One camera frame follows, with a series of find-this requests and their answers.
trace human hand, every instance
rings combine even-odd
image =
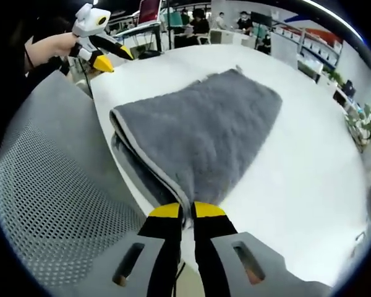
[[[55,56],[68,56],[77,42],[77,36],[73,33],[63,33],[48,37],[51,39]]]
[[[26,45],[26,50],[33,66],[39,66],[47,63],[54,56],[68,56],[76,42],[77,37],[73,33],[63,33]],[[27,59],[26,62],[27,71],[32,65],[29,65]]]

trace white table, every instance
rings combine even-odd
[[[236,65],[278,92],[283,105],[258,156],[220,206],[238,232],[247,231],[282,254],[290,272],[333,285],[365,228],[365,174],[340,106],[299,71],[234,45],[193,46],[127,62],[92,80],[108,145],[114,133],[111,108],[180,90]],[[120,166],[119,171],[149,213],[152,206]],[[191,234],[183,234],[182,256],[196,270]]]
[[[350,99],[344,91],[342,91],[338,86],[336,87],[336,91],[344,98],[345,100],[345,110],[350,113],[351,111],[358,113],[359,112],[359,107],[357,106],[357,103],[353,100]]]

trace black cable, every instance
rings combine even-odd
[[[80,66],[81,66],[82,72],[84,73],[84,76],[85,76],[85,82],[87,83],[87,86],[88,86],[89,92],[91,93],[91,98],[93,99],[92,88],[91,88],[91,85],[89,84],[89,80],[88,80],[87,72],[85,71],[84,66],[82,66],[82,61],[81,61],[80,58],[79,58],[79,63],[80,63]]]
[[[148,42],[147,42],[146,34],[147,32],[144,32],[143,37],[144,37],[144,42],[147,44]]]
[[[148,51],[151,49],[151,44],[153,43],[153,34],[150,35],[150,43],[148,44]]]
[[[176,275],[176,278],[174,280],[174,285],[173,285],[173,297],[176,297],[176,290],[177,290],[177,279],[180,277],[180,274],[183,272],[184,267],[186,266],[186,263],[183,263],[183,265],[180,268],[179,273]]]
[[[138,34],[132,36],[132,38],[133,38],[134,41],[135,41],[136,47],[139,47],[139,41],[137,40],[137,35],[138,35]]]

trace ceiling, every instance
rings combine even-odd
[[[329,16],[326,12],[310,5],[302,0],[253,0],[251,2],[264,3],[280,7],[297,14],[307,16],[310,20],[324,26],[327,30],[346,40],[356,50],[361,58],[371,68],[371,0],[313,0],[324,6],[343,20],[349,23],[359,32],[363,41],[360,40],[343,24]],[[100,0],[98,6],[110,11],[124,11],[122,14],[129,15],[139,8],[140,0]],[[198,2],[210,2],[210,0],[171,0],[172,5],[193,4]]]

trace white wall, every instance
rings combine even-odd
[[[287,19],[295,14],[284,9],[269,6],[266,4],[244,2],[244,1],[225,1],[225,0],[212,0],[211,13],[216,16],[220,12],[224,12],[224,20],[230,26],[236,27],[236,22],[239,19],[239,14],[242,11],[250,13],[250,11],[258,12],[260,14],[271,15],[271,10],[279,11],[279,20]]]
[[[254,2],[244,2],[244,1],[226,1],[226,0],[212,0],[211,2],[211,12],[214,16],[217,16],[220,12],[225,13],[224,20],[227,24],[236,26],[236,22],[239,18],[239,13],[241,11],[250,11],[258,12],[260,14],[271,15],[272,11],[279,12],[279,21],[284,21],[290,17],[294,17],[295,13],[291,11],[287,11],[282,8],[269,6],[266,4],[261,3],[254,3]],[[319,30],[328,30],[321,25],[311,21],[311,20],[299,20],[296,22],[290,22],[289,25],[297,28],[311,28],[311,29],[319,29]]]
[[[350,79],[353,82],[356,89],[354,99],[358,104],[364,106],[371,103],[371,69],[346,41],[343,43],[336,71],[341,74],[344,81]]]

